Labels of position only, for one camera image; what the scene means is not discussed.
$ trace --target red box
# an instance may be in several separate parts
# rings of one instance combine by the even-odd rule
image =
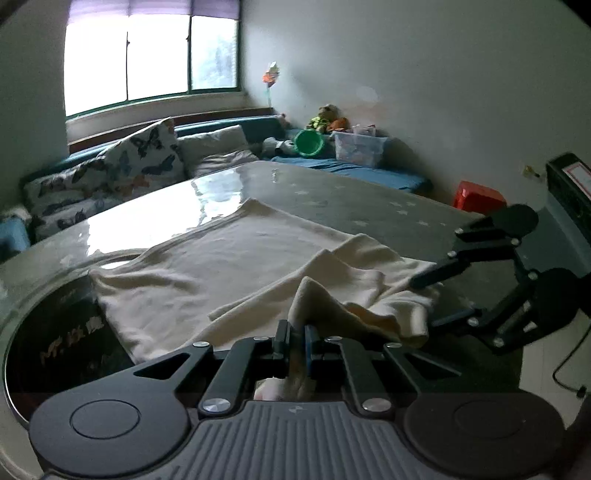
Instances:
[[[457,188],[453,206],[467,212],[488,215],[507,205],[499,192],[484,185],[462,180]]]

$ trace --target purple window blind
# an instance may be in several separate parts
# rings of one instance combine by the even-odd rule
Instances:
[[[72,0],[70,21],[98,15],[176,14],[239,18],[239,0]]]
[[[193,0],[193,15],[238,20],[239,0]]]

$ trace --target stuffed toy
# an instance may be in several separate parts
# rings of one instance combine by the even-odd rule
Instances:
[[[337,118],[337,120],[335,120],[334,122],[332,122],[327,128],[326,130],[328,132],[342,132],[345,130],[348,130],[349,128],[351,128],[351,126],[349,125],[349,121],[342,116],[341,118]]]
[[[325,134],[328,126],[337,120],[337,108],[334,105],[320,107],[318,115],[310,120],[306,128],[313,128],[318,133]]]

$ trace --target cream blanket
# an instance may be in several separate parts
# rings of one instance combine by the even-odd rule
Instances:
[[[371,331],[424,340],[437,291],[407,288],[429,265],[366,235],[247,200],[226,218],[91,277],[121,341],[144,361],[196,340],[227,349],[240,338],[273,336],[285,318],[296,330],[315,324],[323,336]]]

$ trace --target label sticker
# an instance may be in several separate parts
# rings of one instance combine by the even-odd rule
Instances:
[[[562,169],[579,187],[579,189],[591,200],[591,172],[581,163],[573,163]]]

